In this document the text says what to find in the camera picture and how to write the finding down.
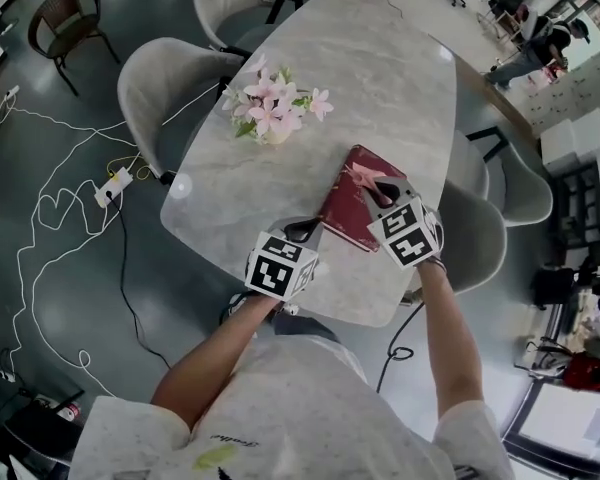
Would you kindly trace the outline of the red bag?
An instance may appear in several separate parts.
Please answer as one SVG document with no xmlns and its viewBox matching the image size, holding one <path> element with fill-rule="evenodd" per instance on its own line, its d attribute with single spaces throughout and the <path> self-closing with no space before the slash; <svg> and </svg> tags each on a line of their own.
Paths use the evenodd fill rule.
<svg viewBox="0 0 600 480">
<path fill-rule="evenodd" d="M 562 382 L 573 390 L 600 392 L 600 359 L 586 352 L 574 354 L 564 370 Z"/>
</svg>

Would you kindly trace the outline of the person's white speckled t-shirt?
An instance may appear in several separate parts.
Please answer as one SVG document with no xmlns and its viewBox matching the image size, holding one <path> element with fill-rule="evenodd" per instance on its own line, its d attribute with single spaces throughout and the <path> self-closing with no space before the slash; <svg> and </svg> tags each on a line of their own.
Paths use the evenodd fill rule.
<svg viewBox="0 0 600 480">
<path fill-rule="evenodd" d="M 98 398 L 69 480 L 515 480 L 489 407 L 461 403 L 432 440 L 407 428 L 343 346 L 253 341 L 194 429 Z"/>
</svg>

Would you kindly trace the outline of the white power strip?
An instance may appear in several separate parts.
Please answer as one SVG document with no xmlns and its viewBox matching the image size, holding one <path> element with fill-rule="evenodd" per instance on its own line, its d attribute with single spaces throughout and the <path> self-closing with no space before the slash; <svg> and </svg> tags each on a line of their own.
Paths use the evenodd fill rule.
<svg viewBox="0 0 600 480">
<path fill-rule="evenodd" d="M 126 167 L 120 168 L 102 187 L 95 191 L 94 197 L 101 208 L 119 196 L 133 181 L 133 176 Z"/>
</svg>

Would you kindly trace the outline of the person's right forearm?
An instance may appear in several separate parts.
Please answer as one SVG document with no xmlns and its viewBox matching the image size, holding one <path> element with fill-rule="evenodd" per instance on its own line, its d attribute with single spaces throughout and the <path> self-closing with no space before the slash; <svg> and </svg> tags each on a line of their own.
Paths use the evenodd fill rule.
<svg viewBox="0 0 600 480">
<path fill-rule="evenodd" d="M 482 363 L 445 270 L 425 261 L 418 266 L 418 273 L 437 410 L 443 416 L 461 403 L 484 399 Z"/>
</svg>

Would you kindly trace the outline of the cream pot with pink flowers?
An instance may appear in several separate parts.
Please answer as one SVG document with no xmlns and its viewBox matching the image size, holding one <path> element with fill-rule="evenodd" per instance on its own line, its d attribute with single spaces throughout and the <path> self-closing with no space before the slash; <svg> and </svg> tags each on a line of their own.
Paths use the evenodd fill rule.
<svg viewBox="0 0 600 480">
<path fill-rule="evenodd" d="M 279 145 L 302 129 L 306 115 L 322 122 L 334 110 L 327 89 L 300 89 L 291 70 L 272 70 L 262 55 L 245 69 L 251 82 L 243 87 L 226 86 L 222 110 L 229 116 L 238 139 L 261 145 Z"/>
</svg>

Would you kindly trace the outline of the person's left forearm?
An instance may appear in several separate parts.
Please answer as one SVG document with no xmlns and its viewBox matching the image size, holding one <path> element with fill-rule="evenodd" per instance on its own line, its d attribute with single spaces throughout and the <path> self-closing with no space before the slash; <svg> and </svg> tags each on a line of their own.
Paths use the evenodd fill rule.
<svg viewBox="0 0 600 480">
<path fill-rule="evenodd" d="M 151 404 L 169 410 L 193 428 L 228 383 L 231 374 L 267 316 L 279 301 L 250 296 L 163 377 Z"/>
</svg>

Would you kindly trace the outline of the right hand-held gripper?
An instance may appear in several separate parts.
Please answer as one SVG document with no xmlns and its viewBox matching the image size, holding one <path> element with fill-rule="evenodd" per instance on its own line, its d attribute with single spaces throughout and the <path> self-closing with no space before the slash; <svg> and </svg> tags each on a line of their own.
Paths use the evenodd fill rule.
<svg viewBox="0 0 600 480">
<path fill-rule="evenodd" d="M 374 239 L 401 269 L 415 267 L 441 252 L 443 230 L 406 178 L 382 177 L 377 188 L 362 188 Z"/>
</svg>

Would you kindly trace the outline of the pink cloth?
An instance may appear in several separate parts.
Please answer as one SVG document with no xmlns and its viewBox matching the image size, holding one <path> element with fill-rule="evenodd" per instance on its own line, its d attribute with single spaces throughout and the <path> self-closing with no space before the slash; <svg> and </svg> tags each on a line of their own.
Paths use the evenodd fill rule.
<svg viewBox="0 0 600 480">
<path fill-rule="evenodd" d="M 349 174 L 354 184 L 365 189 L 381 207 L 388 207 L 393 204 L 393 201 L 383 194 L 376 180 L 382 178 L 385 174 L 381 171 L 373 170 L 356 162 L 345 166 L 346 172 Z"/>
</svg>

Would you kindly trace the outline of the white storage boxes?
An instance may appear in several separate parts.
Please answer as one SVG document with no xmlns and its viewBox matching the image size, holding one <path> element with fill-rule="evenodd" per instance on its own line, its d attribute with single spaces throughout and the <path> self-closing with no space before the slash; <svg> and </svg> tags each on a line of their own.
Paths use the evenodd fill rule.
<svg viewBox="0 0 600 480">
<path fill-rule="evenodd" d="M 541 134 L 540 146 L 543 165 L 551 175 L 600 160 L 600 109 L 549 128 Z"/>
</svg>

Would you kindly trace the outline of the dark red hardcover book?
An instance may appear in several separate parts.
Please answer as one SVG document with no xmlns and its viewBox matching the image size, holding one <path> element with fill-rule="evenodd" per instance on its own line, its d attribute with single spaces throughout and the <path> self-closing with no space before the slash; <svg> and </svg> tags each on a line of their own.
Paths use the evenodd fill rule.
<svg viewBox="0 0 600 480">
<path fill-rule="evenodd" d="M 385 174 L 384 177 L 407 176 L 366 147 L 355 145 L 349 151 L 318 212 L 318 217 L 328 231 L 365 252 L 377 252 L 379 244 L 367 229 L 372 220 L 364 202 L 362 188 L 354 184 L 345 169 L 346 165 L 353 162 L 381 171 Z"/>
</svg>

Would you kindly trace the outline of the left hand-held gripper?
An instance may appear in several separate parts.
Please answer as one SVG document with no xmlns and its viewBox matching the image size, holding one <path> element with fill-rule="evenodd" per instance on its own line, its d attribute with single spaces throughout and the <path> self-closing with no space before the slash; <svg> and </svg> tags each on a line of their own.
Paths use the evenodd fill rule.
<svg viewBox="0 0 600 480">
<path fill-rule="evenodd" d="M 245 286 L 279 301 L 289 301 L 313 278 L 324 226 L 315 217 L 291 217 L 276 221 L 273 230 L 281 232 L 286 240 L 272 234 L 258 236 L 248 258 Z M 301 246 L 289 241 L 300 241 Z"/>
</svg>

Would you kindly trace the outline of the brown wicker chair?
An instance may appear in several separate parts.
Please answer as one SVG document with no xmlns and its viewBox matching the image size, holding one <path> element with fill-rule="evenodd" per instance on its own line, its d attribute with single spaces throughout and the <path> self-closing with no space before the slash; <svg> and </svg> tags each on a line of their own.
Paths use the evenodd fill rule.
<svg viewBox="0 0 600 480">
<path fill-rule="evenodd" d="M 114 61 L 121 63 L 108 36 L 100 28 L 100 20 L 101 0 L 44 0 L 28 26 L 27 39 L 30 47 L 53 62 L 56 71 L 76 97 L 79 93 L 64 70 L 68 55 L 78 46 L 89 39 L 101 39 Z M 45 48 L 38 40 L 42 24 L 53 35 Z"/>
</svg>

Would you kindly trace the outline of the black backpack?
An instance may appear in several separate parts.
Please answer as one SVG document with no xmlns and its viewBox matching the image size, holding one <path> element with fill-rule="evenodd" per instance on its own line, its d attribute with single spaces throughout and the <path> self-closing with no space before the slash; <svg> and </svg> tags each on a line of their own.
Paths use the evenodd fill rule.
<svg viewBox="0 0 600 480">
<path fill-rule="evenodd" d="M 544 308 L 567 303 L 576 287 L 575 274 L 571 268 L 538 270 L 531 283 L 533 304 Z"/>
</svg>

